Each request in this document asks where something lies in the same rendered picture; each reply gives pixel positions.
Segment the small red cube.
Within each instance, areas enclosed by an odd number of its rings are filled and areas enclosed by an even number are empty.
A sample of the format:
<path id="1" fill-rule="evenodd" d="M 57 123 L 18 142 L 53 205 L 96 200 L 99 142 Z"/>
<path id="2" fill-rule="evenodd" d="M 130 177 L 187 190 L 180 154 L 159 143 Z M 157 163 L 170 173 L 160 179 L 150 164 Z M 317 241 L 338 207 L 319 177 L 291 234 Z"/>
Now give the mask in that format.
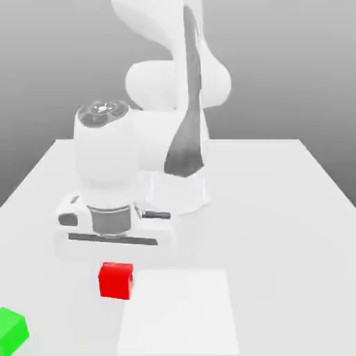
<path id="1" fill-rule="evenodd" d="M 104 262 L 99 270 L 101 297 L 129 300 L 134 284 L 132 264 Z"/>

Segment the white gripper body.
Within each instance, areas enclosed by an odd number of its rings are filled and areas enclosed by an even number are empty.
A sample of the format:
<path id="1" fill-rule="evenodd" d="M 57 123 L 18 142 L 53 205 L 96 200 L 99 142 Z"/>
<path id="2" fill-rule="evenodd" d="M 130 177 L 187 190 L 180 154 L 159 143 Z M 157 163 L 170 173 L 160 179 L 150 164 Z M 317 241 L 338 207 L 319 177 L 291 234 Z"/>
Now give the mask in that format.
<path id="1" fill-rule="evenodd" d="M 55 251 L 62 257 L 137 263 L 174 250 L 174 228 L 168 224 L 135 227 L 118 237 L 101 237 L 75 227 L 53 228 Z"/>

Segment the small green cube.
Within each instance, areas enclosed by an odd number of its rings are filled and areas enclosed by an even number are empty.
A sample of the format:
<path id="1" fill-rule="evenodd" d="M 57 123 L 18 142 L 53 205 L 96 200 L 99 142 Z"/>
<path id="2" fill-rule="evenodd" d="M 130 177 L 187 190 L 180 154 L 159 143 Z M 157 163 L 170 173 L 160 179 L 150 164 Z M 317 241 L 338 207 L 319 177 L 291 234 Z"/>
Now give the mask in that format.
<path id="1" fill-rule="evenodd" d="M 12 354 L 28 339 L 26 319 L 5 307 L 0 308 L 0 356 Z"/>

